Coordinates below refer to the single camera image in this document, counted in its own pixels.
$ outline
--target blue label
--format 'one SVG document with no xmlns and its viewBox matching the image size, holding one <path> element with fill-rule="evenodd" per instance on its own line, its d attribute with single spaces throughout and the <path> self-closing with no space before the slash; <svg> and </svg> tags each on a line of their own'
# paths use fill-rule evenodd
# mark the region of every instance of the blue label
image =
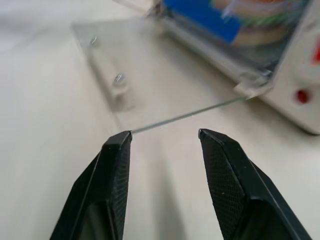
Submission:
<svg viewBox="0 0 320 240">
<path fill-rule="evenodd" d="M 234 41 L 241 27 L 236 17 L 223 18 L 222 11 L 214 8 L 209 0 L 164 0 L 164 3 L 228 44 Z"/>
</svg>

